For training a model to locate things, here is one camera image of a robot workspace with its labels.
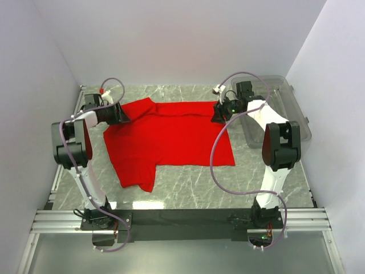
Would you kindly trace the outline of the red t shirt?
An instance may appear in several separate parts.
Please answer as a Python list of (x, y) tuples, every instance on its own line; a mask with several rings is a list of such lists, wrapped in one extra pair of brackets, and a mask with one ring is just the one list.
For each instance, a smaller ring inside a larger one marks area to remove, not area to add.
[(104, 142), (123, 188), (152, 192), (157, 166), (208, 166), (223, 124), (213, 123), (214, 102), (140, 99), (122, 106), (130, 122), (109, 126)]

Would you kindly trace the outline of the clear plastic storage bin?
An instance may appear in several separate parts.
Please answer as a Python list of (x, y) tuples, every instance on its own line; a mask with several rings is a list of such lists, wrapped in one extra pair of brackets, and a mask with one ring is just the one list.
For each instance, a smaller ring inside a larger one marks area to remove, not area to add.
[[(301, 129), (301, 149), (305, 153), (311, 142), (311, 131), (309, 129), (309, 121), (303, 115), (302, 110), (294, 96), (293, 87), (288, 84), (287, 80), (279, 75), (266, 75), (261, 77), (270, 87), (269, 106), (275, 110), (280, 116), (290, 121), (296, 121)], [(234, 92), (237, 92), (236, 84), (240, 82), (250, 81), (252, 90), (255, 95), (265, 97), (267, 95), (266, 87), (260, 80), (250, 75), (238, 75), (231, 80)], [(245, 115), (240, 118), (244, 136), (247, 145), (256, 149), (262, 147), (263, 129), (254, 121), (253, 118)]]

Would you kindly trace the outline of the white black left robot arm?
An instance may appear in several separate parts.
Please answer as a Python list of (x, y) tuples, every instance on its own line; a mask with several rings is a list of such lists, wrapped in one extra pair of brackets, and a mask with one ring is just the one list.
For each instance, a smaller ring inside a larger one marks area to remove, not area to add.
[(85, 104), (68, 120), (51, 125), (52, 151), (57, 164), (68, 171), (75, 180), (84, 199), (84, 209), (74, 209), (81, 218), (82, 230), (118, 229), (121, 225), (129, 230), (129, 216), (122, 216), (112, 209), (102, 191), (91, 160), (93, 158), (89, 129), (99, 123), (118, 125), (129, 122), (120, 101), (109, 95), (87, 94)]

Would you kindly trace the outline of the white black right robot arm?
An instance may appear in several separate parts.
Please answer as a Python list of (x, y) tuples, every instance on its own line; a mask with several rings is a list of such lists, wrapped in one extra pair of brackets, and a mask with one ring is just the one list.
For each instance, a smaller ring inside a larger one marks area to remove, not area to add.
[(249, 222), (259, 228), (281, 218), (279, 204), (283, 184), (291, 169), (301, 158), (301, 130), (299, 123), (280, 116), (268, 104), (266, 98), (255, 95), (250, 81), (240, 82), (236, 98), (226, 97), (222, 84), (213, 88), (218, 96), (214, 104), (213, 123), (228, 125), (233, 115), (246, 114), (262, 129), (262, 160), (265, 172), (260, 190), (255, 195)]

